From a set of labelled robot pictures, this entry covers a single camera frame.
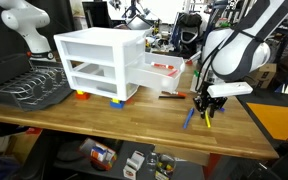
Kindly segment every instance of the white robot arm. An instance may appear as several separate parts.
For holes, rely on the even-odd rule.
[[[202,61],[224,81],[243,78],[269,60],[270,49],[264,41],[287,16],[288,0],[257,1],[235,27],[208,35]]]
[[[25,39],[31,60],[55,62],[47,39],[36,31],[50,23],[48,14],[24,0],[0,0],[0,6],[6,9],[1,15],[4,24]]]
[[[202,118],[209,106],[212,117],[225,103],[225,96],[252,92],[247,83],[223,82],[239,80],[268,61],[270,49],[264,41],[287,16],[288,0],[258,0],[236,26],[208,35],[202,52],[206,68],[200,72],[201,85],[196,85],[201,94],[193,99]]]

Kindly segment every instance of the white plastic drawer unit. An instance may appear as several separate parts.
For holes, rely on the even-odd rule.
[[[89,28],[55,35],[70,87],[123,101],[139,85],[173,92],[184,71],[184,61],[145,53],[148,32]],[[172,65],[178,71],[168,75],[171,70],[151,66],[151,62]]]

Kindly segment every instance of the blue lego block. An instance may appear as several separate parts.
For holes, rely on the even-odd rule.
[[[112,108],[122,109],[124,107],[124,104],[125,104],[124,101],[120,101],[120,103],[114,103],[114,102],[110,101],[110,106]]]

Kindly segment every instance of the wooden table surface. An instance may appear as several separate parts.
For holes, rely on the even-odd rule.
[[[22,112],[0,105],[0,122],[94,135],[189,150],[252,159],[275,159],[272,146],[235,97],[225,104],[225,112],[216,112],[211,128],[195,111],[187,129],[183,123],[194,106],[189,92],[193,67],[187,66],[178,91],[186,99],[158,99],[152,89],[140,87],[131,104],[123,109],[110,107],[110,99],[91,95],[89,100],[74,94],[45,110]]]

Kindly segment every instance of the pen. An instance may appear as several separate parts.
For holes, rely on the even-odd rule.
[[[156,63],[156,62],[151,62],[151,65],[155,66],[155,67],[160,67],[160,68],[174,69],[174,66],[172,66],[172,65],[159,64],[159,63]]]
[[[186,94],[185,94],[185,93],[178,92],[178,91],[174,91],[172,94],[176,94],[176,95],[178,95],[178,96],[186,97]]]
[[[188,122],[190,122],[190,119],[193,116],[193,114],[194,114],[194,108],[191,108],[190,112],[188,113],[188,115],[186,117],[186,120],[185,120],[185,123],[184,123],[184,126],[183,126],[184,129],[187,128]]]
[[[195,53],[193,56],[191,56],[191,57],[189,58],[189,60],[195,61],[195,60],[197,60],[197,58],[198,58],[201,54],[202,54],[202,52],[201,52],[201,51],[198,51],[198,52]]]
[[[205,121],[206,121],[207,127],[210,128],[211,127],[211,123],[210,123],[210,120],[208,119],[207,110],[205,110]]]
[[[172,72],[168,73],[167,75],[172,76],[173,74],[177,73],[177,71],[178,71],[177,69],[174,69]]]
[[[185,99],[184,96],[159,96],[158,98]]]

